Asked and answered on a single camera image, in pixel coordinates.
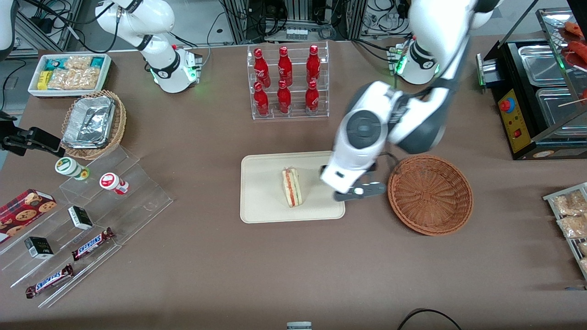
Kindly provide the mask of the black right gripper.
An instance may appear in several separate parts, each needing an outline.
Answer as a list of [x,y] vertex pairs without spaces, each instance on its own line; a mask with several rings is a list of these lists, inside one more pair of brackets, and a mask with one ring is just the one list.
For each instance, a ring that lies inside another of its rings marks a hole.
[[32,141],[37,149],[48,152],[56,157],[63,157],[65,154],[65,149],[61,146],[61,138],[44,130],[36,130],[35,127],[31,127],[28,130],[16,127],[14,134],[0,134],[1,150],[13,154],[20,153],[20,147],[15,146],[15,142],[32,143]]

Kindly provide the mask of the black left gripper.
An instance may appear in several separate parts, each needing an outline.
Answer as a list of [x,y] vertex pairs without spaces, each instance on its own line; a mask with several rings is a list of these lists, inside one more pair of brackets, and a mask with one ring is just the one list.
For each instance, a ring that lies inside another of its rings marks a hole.
[[[324,173],[324,171],[325,171],[326,168],[327,168],[327,165],[322,165],[321,166],[321,174]],[[336,201],[349,201],[349,200],[354,200],[354,189],[350,189],[346,193],[334,192],[334,199]]]

